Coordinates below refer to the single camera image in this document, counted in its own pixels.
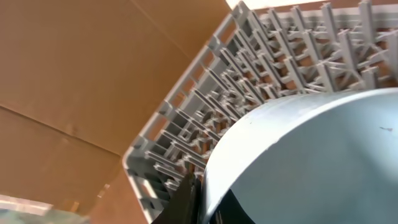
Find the dish rack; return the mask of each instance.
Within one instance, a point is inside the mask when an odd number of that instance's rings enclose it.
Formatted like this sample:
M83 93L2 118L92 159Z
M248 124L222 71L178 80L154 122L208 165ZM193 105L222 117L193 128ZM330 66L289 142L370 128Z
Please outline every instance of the dish rack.
M257 106L289 95L397 86L395 27L398 4L326 3L318 11L294 6L257 15L240 2L123 158L147 221L167 206L184 173L203 177L220 138Z

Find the dishwasher rack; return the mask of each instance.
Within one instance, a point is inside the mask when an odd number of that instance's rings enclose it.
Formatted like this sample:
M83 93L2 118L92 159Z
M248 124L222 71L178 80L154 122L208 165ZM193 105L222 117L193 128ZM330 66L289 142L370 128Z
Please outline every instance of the dishwasher rack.
M150 223L239 118L284 96L397 86L398 4L258 16L240 2L123 158Z

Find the gray dish rack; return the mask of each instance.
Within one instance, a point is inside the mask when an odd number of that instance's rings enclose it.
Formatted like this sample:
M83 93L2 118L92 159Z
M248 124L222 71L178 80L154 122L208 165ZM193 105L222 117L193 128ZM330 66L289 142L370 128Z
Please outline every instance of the gray dish rack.
M220 138L257 106L289 95L397 86L396 27L398 4L326 3L318 11L294 6L257 15L240 2L123 158L147 221L167 206L185 172L203 176Z

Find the cardboard box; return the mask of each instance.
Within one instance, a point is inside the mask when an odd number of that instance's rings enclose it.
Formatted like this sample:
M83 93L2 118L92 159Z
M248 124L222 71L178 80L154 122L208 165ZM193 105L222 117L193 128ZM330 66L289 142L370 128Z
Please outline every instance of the cardboard box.
M87 213L228 11L223 0L0 1L0 194Z

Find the plastic dish rack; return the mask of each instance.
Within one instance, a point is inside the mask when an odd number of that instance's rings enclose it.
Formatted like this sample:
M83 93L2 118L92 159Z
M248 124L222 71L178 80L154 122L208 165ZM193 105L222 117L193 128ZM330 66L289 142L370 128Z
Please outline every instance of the plastic dish rack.
M220 138L255 107L295 94L396 86L395 27L398 4L257 15L240 2L124 156L147 221L167 206L184 173L203 176Z

